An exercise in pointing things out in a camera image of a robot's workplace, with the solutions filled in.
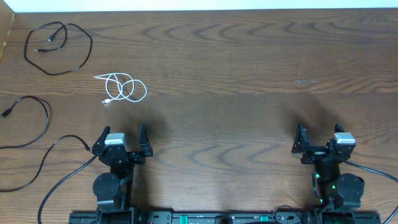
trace white cable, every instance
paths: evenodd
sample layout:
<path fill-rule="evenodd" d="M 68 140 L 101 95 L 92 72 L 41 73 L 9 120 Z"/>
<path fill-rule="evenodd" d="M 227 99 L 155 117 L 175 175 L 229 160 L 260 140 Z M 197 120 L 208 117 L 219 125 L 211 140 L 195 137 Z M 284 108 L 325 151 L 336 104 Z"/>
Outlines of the white cable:
<path fill-rule="evenodd" d="M 127 81 L 127 82 L 125 82 L 125 83 L 122 84 L 122 83 L 119 82 L 119 80 L 118 80 L 118 75 L 125 75 L 125 76 L 129 77 L 131 80 L 129 80 L 129 81 Z M 94 76 L 94 78 L 106 80 L 106 82 L 105 82 L 105 90 L 106 90 L 107 94 L 109 95 L 110 99 L 103 100 L 102 103 L 110 103 L 110 102 L 113 101 L 113 100 L 124 100 L 124 99 L 126 99 L 126 100 L 128 100 L 128 101 L 130 101 L 130 102 L 136 103 L 136 102 L 140 102 L 142 99 L 145 98 L 145 96 L 147 96 L 147 92 L 148 92 L 148 91 L 147 91 L 147 87 L 145 86 L 145 84 L 144 84 L 142 81 L 140 81 L 140 80 L 135 80 L 135 79 L 133 79 L 133 77 L 132 77 L 131 75 L 129 75 L 129 74 L 126 74 L 126 73 L 108 73 L 108 74 L 104 74 L 104 75 L 97 75 L 97 76 Z M 109 90 L 108 90 L 108 82 L 109 82 L 109 81 L 116 82 L 116 84 L 118 85 L 118 90 L 119 90 L 119 95 L 118 95 L 118 96 L 115 97 L 115 96 L 113 96 L 113 95 L 109 92 Z M 145 89 L 145 94 L 144 94 L 144 96 L 141 97 L 141 99 L 139 99 L 139 100 L 134 100 L 134 99 L 132 100 L 132 99 L 129 98 L 129 97 L 132 98 L 131 95 L 134 93 L 134 88 L 135 88 L 134 82 L 139 82 L 139 83 L 141 83 L 142 86 L 143 86 L 144 89 Z M 132 89 L 131 89 L 130 94 L 128 94 L 127 96 L 125 96 L 125 95 L 123 94 L 123 90 L 124 90 L 125 84 L 128 84 L 128 83 L 131 83 Z"/>

